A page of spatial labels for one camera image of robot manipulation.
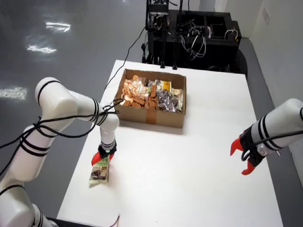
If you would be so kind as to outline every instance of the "orange snack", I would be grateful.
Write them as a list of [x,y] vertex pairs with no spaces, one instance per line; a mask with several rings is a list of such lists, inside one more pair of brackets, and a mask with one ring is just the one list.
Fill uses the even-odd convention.
[[129,106],[129,105],[131,105],[131,101],[126,100],[125,103],[124,103],[123,105],[124,105],[124,106]]
[[138,104],[136,102],[132,102],[132,107],[134,107],[134,108],[141,108],[140,104]]
[[140,105],[144,105],[145,104],[145,101],[140,99],[140,98],[134,98],[134,101],[139,103]]
[[155,98],[156,97],[156,85],[154,84],[151,89],[152,89],[151,98]]

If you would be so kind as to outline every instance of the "robotic arm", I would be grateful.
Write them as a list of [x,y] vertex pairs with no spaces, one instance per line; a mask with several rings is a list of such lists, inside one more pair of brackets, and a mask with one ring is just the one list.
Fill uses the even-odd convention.
[[273,153],[303,137],[303,103],[289,99],[244,131],[232,143],[231,155],[241,150],[242,161],[247,161],[243,175],[250,174],[257,165]]
[[[101,143],[92,164],[116,151],[115,130],[119,119],[115,114],[96,116],[104,110],[95,100],[67,90],[57,79],[41,80],[35,90],[35,97],[42,109],[41,121],[72,115],[94,115],[79,117],[84,121],[96,122],[100,126]],[[61,132],[74,118],[44,122],[42,125]],[[51,227],[40,209],[30,202],[24,190],[24,182],[34,180],[42,167],[56,134],[45,128],[29,131],[20,140],[17,152],[0,182],[0,226],[1,227]]]

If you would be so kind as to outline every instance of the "black cable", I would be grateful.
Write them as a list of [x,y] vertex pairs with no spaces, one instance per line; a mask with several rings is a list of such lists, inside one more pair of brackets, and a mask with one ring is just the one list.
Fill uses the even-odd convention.
[[117,70],[117,72],[114,74],[114,76],[109,80],[109,82],[106,84],[104,90],[108,87],[108,85],[109,85],[109,83],[112,81],[112,79],[115,78],[115,76],[117,75],[117,73],[119,72],[119,70],[120,70],[121,68],[123,68],[123,66],[125,65],[126,59],[127,59],[127,57],[128,57],[128,54],[129,54],[130,49],[135,45],[135,43],[136,43],[136,42],[138,41],[138,39],[141,37],[141,35],[142,35],[142,33],[143,33],[144,30],[145,30],[145,27],[142,29],[142,31],[141,31],[139,37],[135,40],[135,42],[131,45],[131,47],[128,48],[127,56],[126,56],[126,58],[125,58],[125,60],[124,60],[124,62],[123,62],[123,65]]
[[303,130],[287,132],[287,133],[283,133],[283,134],[280,134],[280,135],[268,137],[268,138],[265,138],[265,139],[262,139],[262,140],[259,140],[259,141],[255,142],[254,145],[256,146],[260,143],[263,143],[263,142],[266,142],[266,141],[269,141],[269,140],[275,140],[275,139],[279,139],[279,138],[284,138],[284,137],[288,137],[288,136],[295,136],[295,135],[300,135],[300,134],[303,134]]
[[246,161],[246,159],[250,156],[250,152],[247,155],[245,155],[247,152],[248,152],[248,150],[247,151],[243,151],[242,154],[241,154],[241,160],[243,162]]
[[171,1],[169,1],[169,2],[170,2],[170,4],[172,4],[174,6],[178,6],[177,4],[175,4],[175,3],[171,2]]

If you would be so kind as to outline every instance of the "wire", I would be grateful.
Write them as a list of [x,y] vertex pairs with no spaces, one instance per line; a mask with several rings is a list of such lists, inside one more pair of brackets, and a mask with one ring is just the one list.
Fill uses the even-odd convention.
[[127,57],[128,57],[128,54],[129,54],[130,49],[135,45],[135,43],[138,41],[138,39],[140,39],[140,37],[141,37],[141,35],[142,35],[144,29],[145,29],[145,27],[142,29],[142,31],[141,31],[139,37],[134,41],[134,43],[130,46],[130,48],[128,48],[127,55],[126,55],[126,58],[125,58],[125,60],[124,60],[124,62],[123,62],[123,65],[117,70],[117,72],[114,74],[114,76],[109,80],[109,82],[106,84],[104,90],[108,87],[108,85],[109,85],[109,83],[112,81],[112,79],[115,78],[115,76],[117,75],[117,73],[119,72],[119,70],[122,69],[123,66],[125,65],[125,62],[126,62],[126,60],[127,60]]
[[238,31],[237,31],[236,29],[230,29],[230,30],[227,30],[227,31],[225,32],[224,39],[226,39],[226,34],[227,34],[228,32],[232,32],[232,33],[233,33],[233,32],[236,32],[237,35],[236,35],[235,40],[238,38]]
[[259,141],[255,142],[254,145],[258,145],[260,143],[263,143],[263,142],[266,142],[266,141],[269,141],[269,140],[275,140],[275,139],[279,139],[279,138],[284,138],[284,137],[289,137],[289,136],[295,136],[295,135],[301,135],[301,134],[303,134],[303,130],[293,131],[293,132],[287,132],[287,133],[283,133],[283,134],[280,134],[280,135],[276,135],[276,136],[272,136],[272,137],[268,137],[268,138],[259,140]]
[[171,1],[169,1],[169,2],[170,2],[170,4],[172,4],[174,6],[178,6],[177,4],[175,4],[175,3],[171,2]]
[[191,49],[194,47],[194,44],[195,44],[197,38],[198,38],[198,35],[196,36],[195,40],[193,41],[193,44],[191,45]]
[[243,151],[242,154],[241,154],[241,160],[242,162],[246,161],[248,159],[248,157],[250,156],[250,151]]
[[[201,54],[200,54],[200,51],[201,51],[203,45],[204,45],[204,53],[201,55]],[[205,40],[205,37],[203,37],[203,43],[202,43],[202,45],[201,45],[201,47],[200,47],[199,52],[198,52],[198,53],[193,57],[193,59],[191,59],[191,60],[194,60],[196,57],[202,58],[202,57],[205,56],[205,54],[206,54],[206,40]]]

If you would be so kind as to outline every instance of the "snack package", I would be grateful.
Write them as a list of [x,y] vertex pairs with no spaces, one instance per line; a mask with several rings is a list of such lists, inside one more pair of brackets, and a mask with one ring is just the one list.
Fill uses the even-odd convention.
[[178,110],[182,111],[183,106],[183,90],[182,89],[171,89],[171,94],[178,99]]
[[122,94],[125,100],[132,97],[144,100],[144,95],[148,92],[149,88],[145,86],[146,78],[133,76],[133,79],[127,79],[124,82]]
[[162,81],[162,80],[155,80],[155,83],[157,85],[157,92],[160,92],[162,90],[167,90],[171,92],[171,82],[170,81]]
[[108,165],[109,165],[109,156],[94,164],[90,174],[89,184],[97,184],[97,183],[107,184]]
[[157,93],[158,107],[160,110],[177,112],[178,99],[169,91],[162,90]]

